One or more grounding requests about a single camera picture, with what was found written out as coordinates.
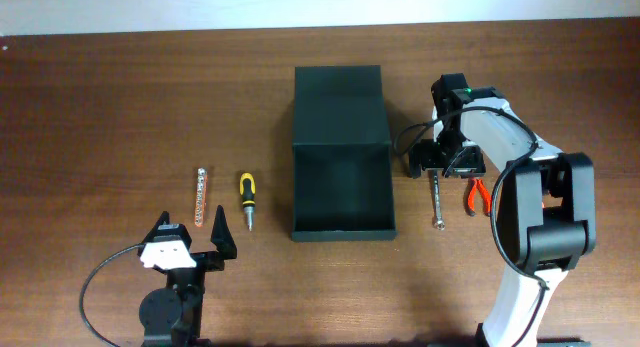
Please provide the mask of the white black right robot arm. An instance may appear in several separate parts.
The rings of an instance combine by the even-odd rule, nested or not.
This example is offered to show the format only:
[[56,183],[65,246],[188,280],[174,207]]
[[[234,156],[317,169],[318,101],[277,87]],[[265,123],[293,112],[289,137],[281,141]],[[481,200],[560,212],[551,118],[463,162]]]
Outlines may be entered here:
[[505,270],[479,346],[534,346],[549,301],[596,244],[594,168],[582,153],[546,143],[493,87],[461,73],[430,89],[430,120],[399,146],[385,111],[377,66],[295,71],[292,151],[296,242],[391,240],[397,234],[391,160],[409,173],[457,176],[479,189],[488,165],[499,177],[483,194]]

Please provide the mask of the silver ring wrench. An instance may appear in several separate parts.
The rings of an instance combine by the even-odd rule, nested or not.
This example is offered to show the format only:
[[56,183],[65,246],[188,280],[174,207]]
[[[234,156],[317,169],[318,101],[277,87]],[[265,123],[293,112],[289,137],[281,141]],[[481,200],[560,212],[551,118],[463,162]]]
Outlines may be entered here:
[[436,172],[433,173],[433,203],[434,203],[434,227],[440,231],[446,228],[445,222],[442,216],[441,203],[440,203],[440,185],[439,178]]

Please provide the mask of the small orange pliers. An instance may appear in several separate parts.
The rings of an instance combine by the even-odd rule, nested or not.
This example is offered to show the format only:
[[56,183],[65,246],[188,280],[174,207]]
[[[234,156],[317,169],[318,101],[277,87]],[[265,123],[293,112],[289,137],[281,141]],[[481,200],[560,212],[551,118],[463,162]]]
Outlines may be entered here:
[[477,195],[482,199],[483,214],[490,216],[492,211],[491,194],[481,178],[472,177],[469,179],[469,187],[466,196],[466,212],[471,217],[476,215],[475,200]]

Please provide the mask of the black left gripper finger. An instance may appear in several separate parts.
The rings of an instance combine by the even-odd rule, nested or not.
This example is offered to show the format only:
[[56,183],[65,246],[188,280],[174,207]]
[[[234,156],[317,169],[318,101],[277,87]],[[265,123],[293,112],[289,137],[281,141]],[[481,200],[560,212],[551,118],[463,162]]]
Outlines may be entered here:
[[156,221],[156,223],[154,224],[153,228],[144,237],[143,242],[144,243],[151,242],[158,235],[159,228],[162,225],[167,225],[169,222],[170,222],[169,212],[163,211],[160,217],[158,218],[158,220]]
[[224,208],[221,205],[216,208],[211,243],[215,245],[221,259],[231,260],[237,258],[237,247],[229,230]]

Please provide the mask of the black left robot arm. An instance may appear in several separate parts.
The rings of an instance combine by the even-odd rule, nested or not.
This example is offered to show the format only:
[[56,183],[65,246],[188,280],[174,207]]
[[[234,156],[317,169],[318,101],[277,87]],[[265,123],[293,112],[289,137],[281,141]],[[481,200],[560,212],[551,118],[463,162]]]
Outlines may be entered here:
[[163,287],[149,292],[139,307],[144,346],[197,347],[213,342],[201,336],[205,279],[224,269],[217,251],[192,252],[187,228],[170,221],[167,211],[142,240],[143,266],[166,277]]

